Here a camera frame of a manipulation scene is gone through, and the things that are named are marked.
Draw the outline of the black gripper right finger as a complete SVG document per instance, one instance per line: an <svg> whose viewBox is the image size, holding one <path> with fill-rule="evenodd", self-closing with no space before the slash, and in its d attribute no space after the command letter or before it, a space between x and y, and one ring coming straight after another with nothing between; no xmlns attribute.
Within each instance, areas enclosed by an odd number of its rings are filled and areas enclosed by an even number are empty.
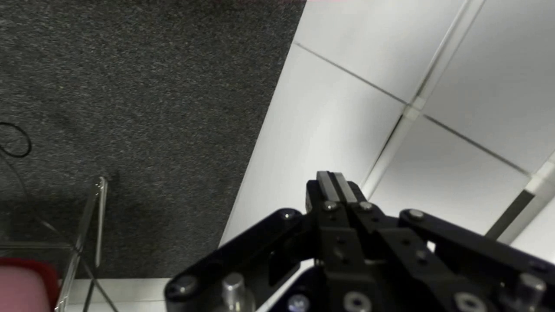
<svg viewBox="0 0 555 312"><path fill-rule="evenodd" d="M334 188L358 238L375 312L497 312L481 288L455 275L414 229L365 202L356 184L336 174Z"/></svg>

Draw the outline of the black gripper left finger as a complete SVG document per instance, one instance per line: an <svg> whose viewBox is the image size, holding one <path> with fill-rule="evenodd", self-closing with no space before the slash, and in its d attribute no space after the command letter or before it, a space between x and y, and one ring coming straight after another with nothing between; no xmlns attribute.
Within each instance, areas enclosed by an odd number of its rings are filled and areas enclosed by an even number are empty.
<svg viewBox="0 0 555 312"><path fill-rule="evenodd" d="M308 203L315 219L325 273L329 312L374 312L375 281L367 266L353 214L360 200L339 172L318 172L308 186Z"/></svg>

